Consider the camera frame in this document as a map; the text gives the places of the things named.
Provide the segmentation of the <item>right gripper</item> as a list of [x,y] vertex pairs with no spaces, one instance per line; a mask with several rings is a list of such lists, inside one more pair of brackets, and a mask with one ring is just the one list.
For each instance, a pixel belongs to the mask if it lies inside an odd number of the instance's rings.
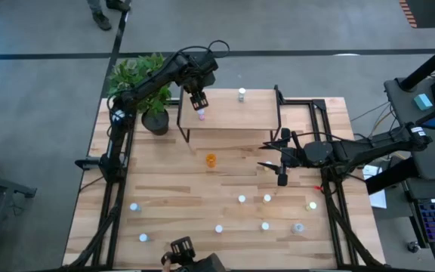
[[289,128],[282,128],[281,139],[278,143],[266,142],[263,145],[264,150],[278,150],[281,153],[280,165],[267,165],[265,162],[259,162],[259,165],[263,167],[270,167],[276,175],[278,175],[279,186],[286,186],[288,184],[288,168],[296,168],[303,165],[302,161],[302,149],[301,147],[289,147],[288,143],[293,140],[295,144],[298,144],[298,136],[294,131],[290,131]]

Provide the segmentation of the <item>black desk leg beam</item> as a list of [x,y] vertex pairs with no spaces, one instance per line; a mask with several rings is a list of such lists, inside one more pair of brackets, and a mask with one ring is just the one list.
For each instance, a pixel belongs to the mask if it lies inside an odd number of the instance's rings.
[[394,156],[390,159],[387,169],[366,179],[366,187],[369,195],[372,195],[408,178],[416,177],[418,177],[418,170],[412,157],[400,159]]

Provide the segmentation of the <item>green plant in black pot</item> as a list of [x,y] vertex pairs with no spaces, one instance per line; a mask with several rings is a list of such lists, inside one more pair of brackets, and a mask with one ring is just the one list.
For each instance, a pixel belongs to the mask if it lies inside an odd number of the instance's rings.
[[[139,56],[135,59],[125,59],[113,67],[108,76],[109,90],[107,97],[117,98],[124,90],[135,87],[147,78],[148,74],[159,70],[164,64],[162,54]],[[164,135],[168,132],[169,116],[165,109],[171,99],[170,83],[137,104],[137,111],[142,125],[154,135]]]

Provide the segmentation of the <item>black mat with striped edge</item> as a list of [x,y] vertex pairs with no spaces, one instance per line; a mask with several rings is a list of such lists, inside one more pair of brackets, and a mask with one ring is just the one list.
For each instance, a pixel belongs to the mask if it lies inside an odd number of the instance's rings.
[[399,0],[410,27],[435,28],[435,0]]

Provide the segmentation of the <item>wooden shelf black metal frame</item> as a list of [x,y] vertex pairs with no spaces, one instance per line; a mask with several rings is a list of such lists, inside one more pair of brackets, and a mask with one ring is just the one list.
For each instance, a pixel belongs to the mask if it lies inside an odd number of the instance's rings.
[[177,127],[185,141],[192,130],[268,131],[276,140],[282,127],[280,106],[282,95],[277,86],[272,89],[246,89],[243,103],[238,101],[237,88],[206,88],[208,106],[205,119],[199,119],[190,96],[180,93]]

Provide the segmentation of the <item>thick black diagonal pole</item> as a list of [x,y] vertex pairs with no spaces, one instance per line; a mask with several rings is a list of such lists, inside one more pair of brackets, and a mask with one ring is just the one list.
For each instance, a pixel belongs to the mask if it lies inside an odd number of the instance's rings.
[[413,73],[399,82],[399,87],[403,91],[412,92],[412,89],[423,79],[427,78],[435,71],[435,55],[423,63]]

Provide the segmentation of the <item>white paper sheet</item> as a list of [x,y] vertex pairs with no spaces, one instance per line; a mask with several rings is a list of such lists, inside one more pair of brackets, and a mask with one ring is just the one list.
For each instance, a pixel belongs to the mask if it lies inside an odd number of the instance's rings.
[[[365,165],[362,169],[362,175],[365,180],[372,178],[382,172],[382,167],[374,166],[374,165]],[[371,207],[386,209],[387,208],[387,199],[384,190],[378,191],[377,193],[373,193],[369,196]]]

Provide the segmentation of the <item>person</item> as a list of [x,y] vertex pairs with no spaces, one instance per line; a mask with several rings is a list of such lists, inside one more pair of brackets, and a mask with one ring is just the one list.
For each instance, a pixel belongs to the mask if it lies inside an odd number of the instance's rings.
[[[112,29],[108,17],[103,14],[103,9],[100,0],[86,0],[90,8],[92,18],[97,26],[103,31]],[[105,0],[106,6],[110,10],[120,11],[122,13],[129,12],[131,7],[129,4],[124,3],[122,0]]]

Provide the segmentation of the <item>small teal box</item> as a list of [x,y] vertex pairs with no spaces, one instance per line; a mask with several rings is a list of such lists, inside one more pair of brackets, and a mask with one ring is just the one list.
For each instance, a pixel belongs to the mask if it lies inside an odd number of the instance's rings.
[[421,111],[429,110],[433,106],[426,94],[418,94],[414,97],[414,102]]

